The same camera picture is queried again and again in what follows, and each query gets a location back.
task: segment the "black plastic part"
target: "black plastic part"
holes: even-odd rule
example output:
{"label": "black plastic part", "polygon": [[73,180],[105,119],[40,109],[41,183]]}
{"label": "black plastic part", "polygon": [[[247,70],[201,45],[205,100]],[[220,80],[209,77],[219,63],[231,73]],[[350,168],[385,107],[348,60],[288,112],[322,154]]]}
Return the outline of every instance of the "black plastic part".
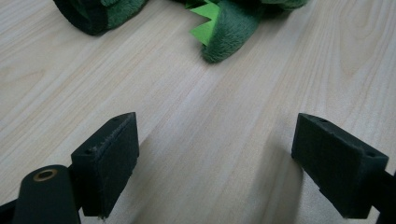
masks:
{"label": "black plastic part", "polygon": [[72,153],[71,170],[85,216],[109,216],[138,156],[135,113],[109,120]]}
{"label": "black plastic part", "polygon": [[291,156],[343,217],[368,217],[386,155],[326,119],[299,114]]}
{"label": "black plastic part", "polygon": [[394,176],[384,173],[377,182],[378,190],[373,195],[373,205],[379,215],[377,224],[396,223],[396,173]]}
{"label": "black plastic part", "polygon": [[12,223],[80,223],[66,167],[46,166],[22,180]]}
{"label": "black plastic part", "polygon": [[70,0],[53,1],[69,22],[87,35],[102,35],[107,31],[107,11],[100,0],[78,0],[85,8],[88,18],[82,16]]}
{"label": "black plastic part", "polygon": [[0,206],[0,223],[11,224],[12,218],[14,218],[15,206],[17,200],[5,203]]}

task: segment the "green felt spike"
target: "green felt spike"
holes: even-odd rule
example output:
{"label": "green felt spike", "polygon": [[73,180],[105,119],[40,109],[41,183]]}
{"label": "green felt spike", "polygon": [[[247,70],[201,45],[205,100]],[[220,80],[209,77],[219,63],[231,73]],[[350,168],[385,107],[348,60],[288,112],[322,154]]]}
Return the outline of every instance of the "green felt spike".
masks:
{"label": "green felt spike", "polygon": [[201,43],[207,45],[209,43],[210,37],[213,35],[213,30],[217,23],[217,19],[219,16],[219,7],[214,3],[211,3],[207,0],[205,1],[206,5],[191,9],[191,11],[200,16],[209,18],[210,21],[190,30],[190,33],[195,36],[195,38],[197,38]]}
{"label": "green felt spike", "polygon": [[197,38],[202,44],[207,46],[209,44],[210,37],[213,35],[215,24],[215,21],[206,22],[190,30],[190,33],[195,36],[195,38]]}
{"label": "green felt spike", "polygon": [[216,5],[214,3],[207,2],[206,5],[191,9],[191,12],[194,12],[200,16],[203,16],[203,17],[207,17],[213,21],[219,15],[219,7],[218,7],[218,5]]}

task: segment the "black rubber pad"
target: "black rubber pad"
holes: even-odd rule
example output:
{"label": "black rubber pad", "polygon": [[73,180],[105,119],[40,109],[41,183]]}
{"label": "black rubber pad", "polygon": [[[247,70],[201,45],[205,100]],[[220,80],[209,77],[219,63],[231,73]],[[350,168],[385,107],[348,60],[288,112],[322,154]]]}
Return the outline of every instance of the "black rubber pad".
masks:
{"label": "black rubber pad", "polygon": [[343,217],[367,218],[386,155],[326,119],[299,114],[291,156]]}
{"label": "black rubber pad", "polygon": [[71,170],[87,217],[108,217],[139,156],[136,117],[109,120],[72,153]]}

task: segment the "green plush toy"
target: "green plush toy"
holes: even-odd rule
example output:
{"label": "green plush toy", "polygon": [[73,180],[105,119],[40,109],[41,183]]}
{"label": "green plush toy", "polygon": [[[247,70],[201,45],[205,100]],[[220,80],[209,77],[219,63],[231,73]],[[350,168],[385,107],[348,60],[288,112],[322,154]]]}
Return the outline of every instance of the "green plush toy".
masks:
{"label": "green plush toy", "polygon": [[[266,10],[294,10],[308,0],[187,0],[186,8],[209,19],[191,33],[203,44],[203,57],[219,63],[239,50]],[[54,0],[64,16],[89,35],[99,35],[132,18],[146,0]]]}

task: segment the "light wood surface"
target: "light wood surface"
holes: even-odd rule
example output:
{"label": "light wood surface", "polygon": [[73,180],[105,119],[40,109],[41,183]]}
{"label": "light wood surface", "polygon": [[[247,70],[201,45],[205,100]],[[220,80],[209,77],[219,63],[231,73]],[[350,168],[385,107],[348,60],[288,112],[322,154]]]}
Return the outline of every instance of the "light wood surface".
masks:
{"label": "light wood surface", "polygon": [[[346,220],[290,158],[297,114],[330,120],[396,169],[396,1],[313,0],[263,20],[214,65],[180,3],[150,0],[92,37],[50,0],[0,2],[0,203],[25,175],[135,111],[140,158],[106,223]],[[102,223],[83,217],[83,223]]]}

